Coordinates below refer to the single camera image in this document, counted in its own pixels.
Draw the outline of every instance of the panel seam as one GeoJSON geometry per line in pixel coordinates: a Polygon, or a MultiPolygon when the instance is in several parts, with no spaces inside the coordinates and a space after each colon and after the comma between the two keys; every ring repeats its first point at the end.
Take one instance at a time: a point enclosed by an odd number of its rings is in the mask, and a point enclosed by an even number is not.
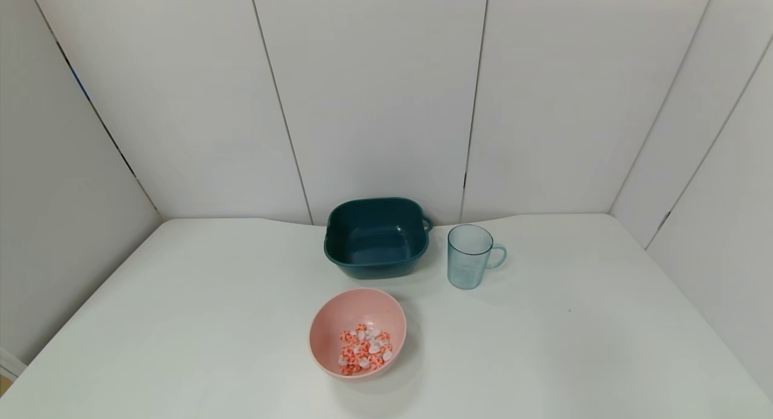
{"type": "Polygon", "coordinates": [[[260,41],[263,43],[263,52],[266,54],[266,61],[268,61],[268,70],[271,72],[271,81],[274,83],[274,92],[276,92],[277,100],[279,102],[279,111],[282,113],[282,121],[284,121],[284,130],[287,132],[287,140],[290,142],[290,151],[292,152],[293,161],[295,161],[295,169],[298,171],[298,180],[301,182],[301,191],[303,193],[303,199],[306,202],[306,212],[309,213],[309,224],[314,224],[314,217],[312,217],[312,207],[309,205],[309,197],[306,194],[306,186],[303,183],[303,175],[301,174],[301,166],[298,163],[298,155],[295,154],[295,145],[292,142],[292,135],[290,135],[290,127],[287,125],[287,116],[284,114],[284,105],[282,105],[282,97],[279,95],[279,86],[277,85],[277,76],[274,74],[274,67],[271,65],[271,56],[268,55],[268,46],[266,45],[266,38],[263,35],[263,26],[260,25],[260,15],[257,14],[257,4],[255,0],[252,1],[252,8],[255,12],[255,21],[257,21],[257,31],[260,32],[260,41]]]}
{"type": "Polygon", "coordinates": [[[615,198],[612,200],[612,204],[609,206],[609,210],[607,210],[607,214],[612,213],[612,208],[615,207],[615,204],[618,202],[618,199],[620,198],[620,194],[623,191],[623,188],[626,187],[626,182],[629,180],[630,173],[633,171],[634,166],[636,166],[636,161],[638,161],[638,158],[641,156],[641,151],[644,150],[644,146],[647,144],[647,141],[649,140],[649,136],[652,134],[652,130],[655,129],[655,125],[657,124],[658,120],[660,119],[660,113],[663,112],[663,108],[666,107],[666,103],[669,100],[669,97],[671,96],[671,91],[673,91],[674,85],[676,84],[676,80],[679,80],[679,75],[682,73],[682,67],[684,67],[685,61],[687,61],[687,56],[690,55],[690,50],[693,48],[693,43],[695,43],[695,37],[698,36],[698,31],[701,30],[701,26],[704,24],[704,18],[706,17],[707,12],[709,11],[709,7],[711,6],[711,2],[713,0],[707,0],[706,1],[706,7],[704,7],[704,12],[701,14],[701,19],[698,20],[698,25],[695,28],[695,31],[693,31],[693,37],[690,39],[690,44],[687,45],[687,49],[684,51],[684,56],[682,56],[682,61],[679,63],[679,68],[676,70],[676,74],[674,74],[673,80],[671,80],[671,85],[669,86],[668,91],[666,92],[665,97],[663,97],[663,101],[660,102],[660,108],[658,109],[658,113],[655,114],[655,119],[652,120],[652,125],[650,125],[649,130],[647,131],[647,135],[644,136],[644,140],[641,141],[641,146],[638,148],[638,152],[636,152],[636,156],[633,158],[632,163],[630,163],[629,171],[626,174],[626,178],[623,179],[623,182],[620,185],[620,190],[618,190],[618,194],[616,194],[615,198]]]}
{"type": "Polygon", "coordinates": [[[483,7],[483,27],[481,28],[481,46],[478,50],[478,67],[475,72],[475,93],[472,95],[472,115],[470,116],[470,135],[467,138],[467,158],[464,163],[464,182],[461,186],[461,204],[459,205],[459,223],[461,223],[461,216],[464,214],[464,197],[467,194],[467,172],[470,169],[470,146],[472,146],[472,127],[475,125],[475,105],[478,103],[478,85],[480,85],[481,78],[481,59],[483,58],[483,41],[486,39],[486,20],[489,17],[489,0],[486,0],[486,5],[483,7]]]}

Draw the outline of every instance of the cup handle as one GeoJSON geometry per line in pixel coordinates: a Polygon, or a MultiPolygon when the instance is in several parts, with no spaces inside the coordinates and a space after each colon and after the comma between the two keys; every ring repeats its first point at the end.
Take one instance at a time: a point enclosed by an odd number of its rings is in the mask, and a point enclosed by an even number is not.
{"type": "Polygon", "coordinates": [[[505,248],[505,246],[494,244],[491,250],[494,251],[495,249],[500,249],[502,251],[502,259],[498,260],[496,263],[487,263],[486,264],[487,270],[491,270],[492,268],[499,268],[499,266],[505,262],[505,258],[507,257],[507,249],[505,248]]]}
{"type": "Polygon", "coordinates": [[[433,229],[434,224],[433,224],[432,220],[430,219],[430,217],[428,217],[428,216],[426,216],[424,214],[422,214],[422,219],[427,222],[427,226],[425,226],[425,232],[427,232],[427,234],[429,234],[430,230],[433,229]]]}

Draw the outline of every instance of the candy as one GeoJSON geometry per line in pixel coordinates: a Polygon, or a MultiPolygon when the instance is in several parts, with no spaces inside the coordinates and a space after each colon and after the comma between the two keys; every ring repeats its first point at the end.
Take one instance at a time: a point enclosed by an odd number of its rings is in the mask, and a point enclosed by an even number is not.
{"type": "Polygon", "coordinates": [[[357,324],[351,331],[342,331],[339,336],[345,345],[341,348],[338,364],[341,374],[350,376],[359,372],[373,371],[394,358],[390,334],[378,328],[357,324]]]}

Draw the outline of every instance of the cup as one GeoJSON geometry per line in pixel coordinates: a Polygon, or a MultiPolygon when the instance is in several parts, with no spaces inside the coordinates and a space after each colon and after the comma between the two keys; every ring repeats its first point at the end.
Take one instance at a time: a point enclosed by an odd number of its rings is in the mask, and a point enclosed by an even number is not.
{"type": "Polygon", "coordinates": [[[448,281],[459,289],[474,289],[481,284],[486,269],[505,262],[507,249],[494,244],[488,230],[474,224],[460,224],[448,232],[448,281]],[[489,263],[492,249],[500,249],[502,257],[489,263]]]}

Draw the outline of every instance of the wall panel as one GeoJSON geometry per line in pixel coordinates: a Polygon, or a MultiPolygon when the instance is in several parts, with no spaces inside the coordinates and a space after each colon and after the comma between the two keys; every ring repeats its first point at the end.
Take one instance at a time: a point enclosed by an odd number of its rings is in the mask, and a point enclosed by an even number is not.
{"type": "Polygon", "coordinates": [[[461,206],[486,0],[255,0],[315,224],[340,202],[461,206]]]}
{"type": "Polygon", "coordinates": [[[308,223],[251,0],[38,0],[166,218],[308,223]]]}
{"type": "Polygon", "coordinates": [[[611,213],[646,246],[692,178],[773,34],[773,0],[711,0],[611,213]]]}
{"type": "Polygon", "coordinates": [[[773,51],[647,253],[773,398],[773,51]]]}
{"type": "Polygon", "coordinates": [[[463,221],[607,212],[707,0],[489,0],[463,221]]]}

